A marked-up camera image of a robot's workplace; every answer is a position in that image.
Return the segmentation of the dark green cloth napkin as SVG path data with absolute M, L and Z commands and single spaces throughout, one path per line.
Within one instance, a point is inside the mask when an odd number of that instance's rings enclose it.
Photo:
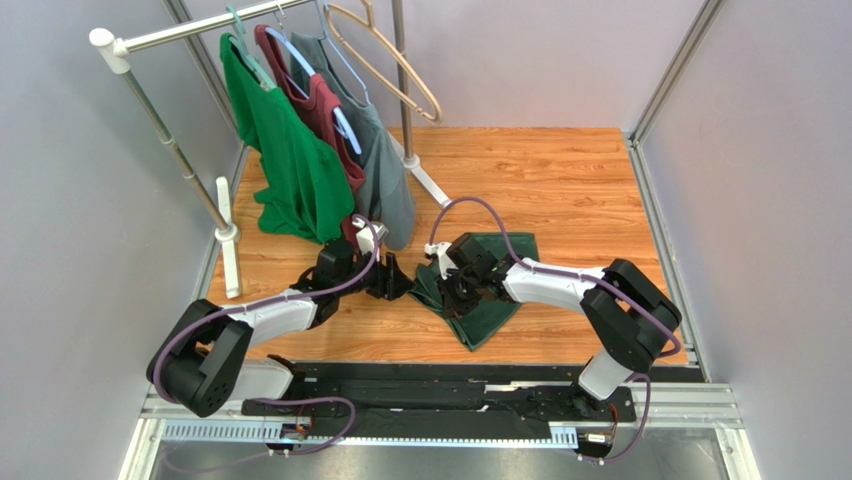
M 498 259 L 508 255 L 505 240 L 500 232 L 472 233 L 471 236 Z M 539 260 L 538 245 L 533 233 L 509 232 L 508 236 L 519 257 Z M 437 284 L 440 270 L 438 265 L 433 263 L 417 265 L 414 287 L 408 294 L 443 319 L 459 342 L 469 351 L 475 351 L 485 344 L 520 309 L 520 304 L 483 299 L 473 310 L 458 319 L 445 315 L 442 312 L 443 298 Z

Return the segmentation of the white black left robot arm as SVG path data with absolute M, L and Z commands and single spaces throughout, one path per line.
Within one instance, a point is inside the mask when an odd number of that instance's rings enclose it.
M 281 399 L 294 379 L 292 366 L 249 361 L 249 349 L 319 327 L 345 296 L 366 292 L 393 301 L 413 287 L 394 253 L 359 252 L 347 240 L 332 240 L 315 265 L 277 296 L 229 306 L 191 302 L 152 357 L 146 378 L 162 399 L 200 418 L 229 400 Z

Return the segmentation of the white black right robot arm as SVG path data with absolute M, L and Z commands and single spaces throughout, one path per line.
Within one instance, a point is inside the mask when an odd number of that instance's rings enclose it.
M 590 400 L 604 401 L 635 374 L 646 374 L 676 344 L 683 320 L 678 307 L 632 262 L 571 268 L 520 257 L 497 257 L 471 234 L 454 242 L 428 243 L 437 262 L 443 311 L 453 318 L 491 300 L 539 303 L 583 313 L 602 348 L 576 382 Z

